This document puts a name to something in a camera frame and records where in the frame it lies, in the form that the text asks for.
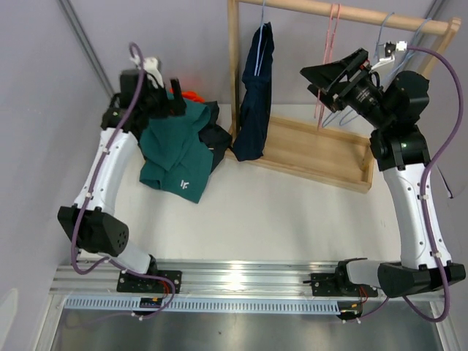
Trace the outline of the orange mesh shorts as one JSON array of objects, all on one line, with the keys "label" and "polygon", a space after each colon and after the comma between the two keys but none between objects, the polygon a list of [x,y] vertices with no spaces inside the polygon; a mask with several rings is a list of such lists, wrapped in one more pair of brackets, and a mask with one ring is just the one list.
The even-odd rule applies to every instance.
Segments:
[{"label": "orange mesh shorts", "polygon": [[202,98],[198,93],[195,91],[183,91],[182,92],[182,97],[184,99],[188,99],[190,101],[196,102],[196,103],[204,103],[205,99]]}]

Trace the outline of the teal green shorts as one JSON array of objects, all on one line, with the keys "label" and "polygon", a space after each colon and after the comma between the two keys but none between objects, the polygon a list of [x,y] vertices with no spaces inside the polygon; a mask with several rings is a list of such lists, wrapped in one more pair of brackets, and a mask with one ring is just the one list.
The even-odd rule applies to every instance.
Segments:
[{"label": "teal green shorts", "polygon": [[199,203],[211,174],[213,153],[199,132],[211,119],[205,104],[186,100],[182,116],[151,118],[140,139],[145,163],[140,183]]}]

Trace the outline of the black shorts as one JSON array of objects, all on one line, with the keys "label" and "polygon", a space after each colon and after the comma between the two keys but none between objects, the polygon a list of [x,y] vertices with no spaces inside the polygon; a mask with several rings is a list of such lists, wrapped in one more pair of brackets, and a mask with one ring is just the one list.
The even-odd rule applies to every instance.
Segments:
[{"label": "black shorts", "polygon": [[213,172],[224,159],[225,152],[230,148],[233,137],[229,132],[217,124],[219,117],[219,106],[216,101],[205,102],[208,107],[210,118],[208,123],[199,131],[199,139],[213,154],[211,172]]}]

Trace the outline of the navy blue shorts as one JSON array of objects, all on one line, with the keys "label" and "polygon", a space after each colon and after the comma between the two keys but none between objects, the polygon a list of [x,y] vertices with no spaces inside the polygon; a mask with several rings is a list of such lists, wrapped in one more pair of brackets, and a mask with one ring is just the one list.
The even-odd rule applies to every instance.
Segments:
[{"label": "navy blue shorts", "polygon": [[274,40],[271,23],[266,23],[263,34],[265,52],[258,77],[254,76],[259,29],[254,33],[249,49],[242,82],[246,92],[240,109],[241,129],[232,151],[239,161],[256,160],[263,156],[271,115],[272,66]]}]

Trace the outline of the pink hanger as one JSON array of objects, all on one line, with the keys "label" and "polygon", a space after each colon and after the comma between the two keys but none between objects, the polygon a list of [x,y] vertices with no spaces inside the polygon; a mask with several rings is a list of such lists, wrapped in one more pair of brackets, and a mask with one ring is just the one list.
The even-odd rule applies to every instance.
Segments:
[{"label": "pink hanger", "polygon": [[[337,30],[337,26],[339,22],[340,12],[341,12],[340,4],[331,5],[331,12],[329,15],[329,20],[328,20],[328,28],[327,28],[326,37],[325,37],[325,48],[324,48],[324,54],[323,54],[323,60],[322,60],[323,64],[329,63],[333,56],[333,46],[334,46],[336,30]],[[317,104],[316,104],[315,111],[314,111],[314,116],[318,117],[318,127],[322,126],[322,118],[323,118],[324,112],[325,112],[325,106],[323,103],[321,103],[320,95],[318,95]]]},{"label": "pink hanger", "polygon": [[332,4],[329,21],[328,21],[327,34],[325,38],[324,57],[322,60],[324,64],[328,64],[332,62],[334,43],[335,43],[336,32],[337,32],[337,27],[339,24],[340,16],[341,16],[341,4],[340,3]]}]

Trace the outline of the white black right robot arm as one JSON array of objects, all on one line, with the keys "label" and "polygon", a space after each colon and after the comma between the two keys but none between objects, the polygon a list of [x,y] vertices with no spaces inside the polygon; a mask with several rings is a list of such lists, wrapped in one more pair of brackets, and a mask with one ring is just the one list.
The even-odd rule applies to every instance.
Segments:
[{"label": "white black right robot arm", "polygon": [[364,284],[399,298],[465,280],[464,265],[453,261],[439,229],[430,182],[434,158],[417,125],[429,104],[429,80],[405,70],[383,88],[363,48],[339,61],[304,67],[300,74],[329,110],[351,107],[373,126],[371,154],[390,190],[399,226],[398,262],[341,261],[335,289],[350,295]]}]

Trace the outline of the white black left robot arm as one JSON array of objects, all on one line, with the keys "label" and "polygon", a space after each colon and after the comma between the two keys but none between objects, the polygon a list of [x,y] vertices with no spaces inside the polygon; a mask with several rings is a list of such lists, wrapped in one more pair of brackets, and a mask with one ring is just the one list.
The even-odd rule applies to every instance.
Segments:
[{"label": "white black left robot arm", "polygon": [[157,68],[125,69],[120,91],[102,115],[99,146],[87,179],[72,205],[58,210],[58,221],[71,242],[71,263],[81,275],[81,251],[99,255],[98,264],[109,262],[120,269],[120,292],[177,294],[181,272],[162,271],[153,255],[135,246],[129,228],[115,218],[118,189],[127,162],[139,149],[143,131],[157,117],[179,116],[186,110],[178,80],[172,79],[175,96],[169,98]]}]

